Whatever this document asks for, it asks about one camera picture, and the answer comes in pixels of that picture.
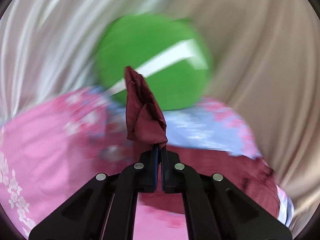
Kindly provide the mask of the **maroon quilted down jacket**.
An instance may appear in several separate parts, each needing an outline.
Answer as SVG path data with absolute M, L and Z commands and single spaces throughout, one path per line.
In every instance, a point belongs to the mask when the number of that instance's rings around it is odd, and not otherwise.
M 125 107 L 107 94 L 102 96 L 97 171 L 118 173 L 142 152 L 160 146 L 201 174 L 222 174 L 273 217 L 280 216 L 273 170 L 257 149 L 250 128 L 231 108 L 202 98 L 189 108 L 161 111 L 155 92 L 141 75 L 127 68 L 125 82 L 129 87 Z

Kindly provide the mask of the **pink floral bed quilt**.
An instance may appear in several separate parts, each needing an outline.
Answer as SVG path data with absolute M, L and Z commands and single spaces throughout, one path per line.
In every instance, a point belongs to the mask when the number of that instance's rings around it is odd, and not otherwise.
M 220 173 L 284 225 L 292 200 L 274 181 L 244 120 L 202 98 L 165 111 L 167 149 L 205 175 Z M 100 88 L 83 88 L 1 125 L 1 206 L 24 239 L 94 175 L 113 175 L 144 151 L 127 139 L 125 108 Z

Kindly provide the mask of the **green plush pillow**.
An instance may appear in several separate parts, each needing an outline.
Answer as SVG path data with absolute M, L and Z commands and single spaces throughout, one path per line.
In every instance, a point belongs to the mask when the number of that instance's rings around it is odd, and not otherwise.
M 142 75 L 161 110 L 188 108 L 201 97 L 214 61 L 187 19 L 161 14 L 125 15 L 110 24 L 95 51 L 99 85 L 126 103 L 125 68 Z

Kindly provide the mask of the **silver white curtain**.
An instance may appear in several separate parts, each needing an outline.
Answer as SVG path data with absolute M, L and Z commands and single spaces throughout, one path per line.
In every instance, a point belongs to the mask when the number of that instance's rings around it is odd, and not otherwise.
M 93 49 L 127 13 L 169 0 L 1 0 L 1 122 L 92 82 Z

